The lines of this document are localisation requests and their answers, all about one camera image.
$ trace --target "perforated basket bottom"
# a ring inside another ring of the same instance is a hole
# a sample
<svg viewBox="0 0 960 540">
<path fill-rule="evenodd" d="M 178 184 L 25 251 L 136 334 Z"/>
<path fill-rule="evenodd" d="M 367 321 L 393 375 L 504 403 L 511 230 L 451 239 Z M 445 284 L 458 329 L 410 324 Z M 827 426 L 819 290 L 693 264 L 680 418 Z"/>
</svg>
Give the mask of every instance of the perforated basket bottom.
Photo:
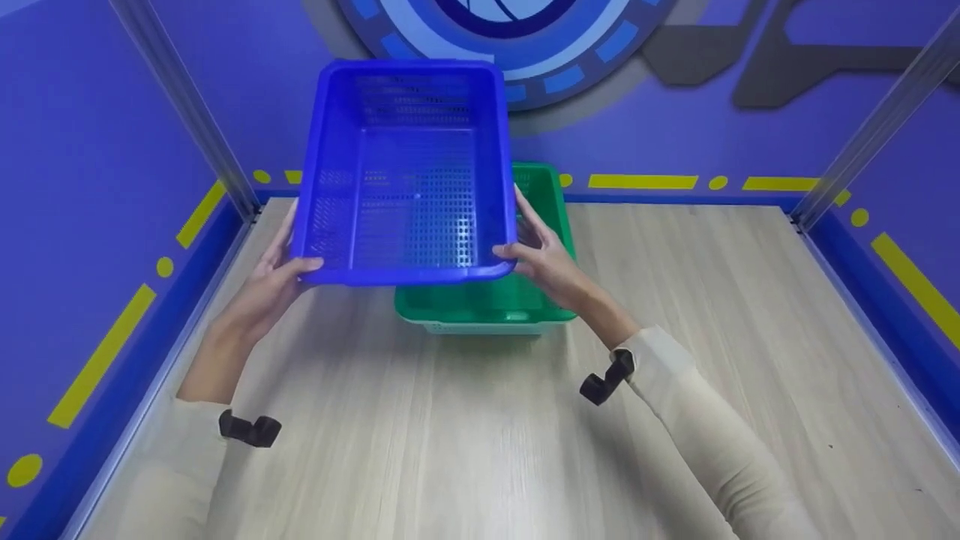
<svg viewBox="0 0 960 540">
<path fill-rule="evenodd" d="M 475 265 L 472 130 L 370 128 L 360 162 L 353 268 Z"/>
</svg>

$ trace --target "yellow stripe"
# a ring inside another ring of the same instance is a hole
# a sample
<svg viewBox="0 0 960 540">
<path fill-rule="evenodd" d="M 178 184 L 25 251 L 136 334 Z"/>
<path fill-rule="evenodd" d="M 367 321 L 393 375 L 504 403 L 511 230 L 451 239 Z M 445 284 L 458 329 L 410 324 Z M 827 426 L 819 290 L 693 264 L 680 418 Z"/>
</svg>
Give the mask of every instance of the yellow stripe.
<svg viewBox="0 0 960 540">
<path fill-rule="evenodd" d="M 819 178 L 795 176 L 751 176 L 743 183 L 744 191 L 809 191 Z"/>
<path fill-rule="evenodd" d="M 213 183 L 213 186 L 207 191 L 204 199 L 193 209 L 193 213 L 190 214 L 190 219 L 186 220 L 183 228 L 180 229 L 180 232 L 177 234 L 177 242 L 179 242 L 184 249 L 190 247 L 190 244 L 197 239 L 197 234 L 200 233 L 200 230 L 206 224 L 206 220 L 210 219 L 210 214 L 212 214 L 213 210 L 220 204 L 220 199 L 224 197 L 225 193 L 227 193 L 227 189 L 224 187 L 224 184 L 218 180 Z"/>
<path fill-rule="evenodd" d="M 696 176 L 591 174 L 589 187 L 600 189 L 693 189 Z"/>
<path fill-rule="evenodd" d="M 847 204 L 847 201 L 850 200 L 850 192 L 844 189 L 837 196 L 836 199 L 833 199 L 833 204 L 842 207 Z"/>
<path fill-rule="evenodd" d="M 139 324 L 154 298 L 156 298 L 154 290 L 146 283 L 141 284 L 136 294 L 124 307 L 123 312 L 113 322 L 113 326 L 110 327 L 103 341 L 90 355 L 84 369 L 80 371 L 77 378 L 67 388 L 66 393 L 60 398 L 60 402 L 50 413 L 47 422 L 65 430 L 70 428 L 73 421 L 77 419 L 77 415 L 80 414 L 80 410 L 84 408 L 86 400 L 90 399 L 93 390 L 96 389 L 110 364 L 113 363 L 124 344 L 127 343 L 133 329 Z"/>
<path fill-rule="evenodd" d="M 893 239 L 882 233 L 870 243 L 894 276 L 926 311 L 937 328 L 960 350 L 960 313 L 940 294 L 920 268 L 900 249 Z"/>
</svg>

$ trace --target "fingers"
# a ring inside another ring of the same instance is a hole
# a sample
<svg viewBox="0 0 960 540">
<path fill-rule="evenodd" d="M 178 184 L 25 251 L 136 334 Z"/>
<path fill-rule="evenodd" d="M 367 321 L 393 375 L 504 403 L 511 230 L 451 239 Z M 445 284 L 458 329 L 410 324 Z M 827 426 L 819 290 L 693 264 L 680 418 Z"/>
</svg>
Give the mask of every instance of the fingers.
<svg viewBox="0 0 960 540">
<path fill-rule="evenodd" d="M 523 196 L 523 193 L 520 192 L 520 188 L 517 187 L 516 184 L 514 184 L 514 192 L 516 193 L 516 207 L 520 209 L 520 215 L 523 216 L 523 219 L 530 224 L 530 227 L 533 228 L 534 233 L 540 237 L 540 240 L 545 241 L 547 238 L 550 238 L 553 230 L 543 223 L 540 215 L 530 206 L 530 201 L 527 201 L 527 198 Z"/>
<path fill-rule="evenodd" d="M 280 282 L 293 281 L 300 274 L 319 270 L 324 266 L 322 258 L 291 258 L 286 264 L 276 270 L 276 277 Z"/>
<path fill-rule="evenodd" d="M 271 268 L 276 268 L 276 265 L 284 259 L 284 252 L 290 242 L 290 232 L 293 230 L 296 215 L 297 200 L 294 200 L 294 204 L 290 205 L 290 209 L 287 210 L 287 215 L 283 217 L 283 223 L 280 224 L 276 236 L 270 241 L 270 247 L 260 257 L 260 260 L 266 262 Z"/>
<path fill-rule="evenodd" d="M 493 246 L 493 254 L 500 258 L 530 260 L 536 258 L 540 254 L 540 251 L 519 242 L 514 242 L 512 244 Z"/>
</svg>

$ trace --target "wooden table surface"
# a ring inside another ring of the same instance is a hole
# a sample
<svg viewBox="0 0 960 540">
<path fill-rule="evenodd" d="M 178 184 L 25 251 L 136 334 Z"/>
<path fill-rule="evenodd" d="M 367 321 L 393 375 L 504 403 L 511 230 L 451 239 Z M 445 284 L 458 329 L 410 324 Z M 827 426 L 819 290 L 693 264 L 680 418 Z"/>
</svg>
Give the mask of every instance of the wooden table surface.
<svg viewBox="0 0 960 540">
<path fill-rule="evenodd" d="M 289 204 L 266 207 L 166 395 Z M 960 475 L 779 209 L 568 211 L 585 271 L 694 354 L 826 537 L 960 538 Z M 684 513 L 711 505 L 672 507 L 700 488 L 650 409 L 626 387 L 601 407 L 577 393 L 606 364 L 579 320 L 540 338 L 431 336 L 397 318 L 392 289 L 315 288 L 241 379 L 237 414 L 283 431 L 269 450 L 229 448 L 208 535 L 687 540 Z M 115 518 L 125 475 L 96 519 Z"/>
</svg>

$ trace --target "blue wall border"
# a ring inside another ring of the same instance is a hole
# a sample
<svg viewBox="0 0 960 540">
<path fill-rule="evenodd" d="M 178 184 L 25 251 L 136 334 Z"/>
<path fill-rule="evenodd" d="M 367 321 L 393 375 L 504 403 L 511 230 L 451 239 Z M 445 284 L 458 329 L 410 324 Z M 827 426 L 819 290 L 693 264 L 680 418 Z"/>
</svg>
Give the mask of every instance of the blue wall border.
<svg viewBox="0 0 960 540">
<path fill-rule="evenodd" d="M 957 367 L 937 342 L 934 330 L 924 325 L 903 298 L 901 288 L 886 279 L 883 267 L 856 242 L 837 215 L 825 214 L 810 232 L 810 239 L 947 430 L 960 441 L 960 397 L 951 397 L 944 385 L 944 381 L 956 379 Z"/>
<path fill-rule="evenodd" d="M 109 384 L 10 538 L 53 539 L 63 532 L 242 225 L 225 198 L 204 226 L 192 256 L 178 269 L 177 280 L 151 306 L 144 331 L 124 347 L 126 353 L 121 353 Z"/>
</svg>

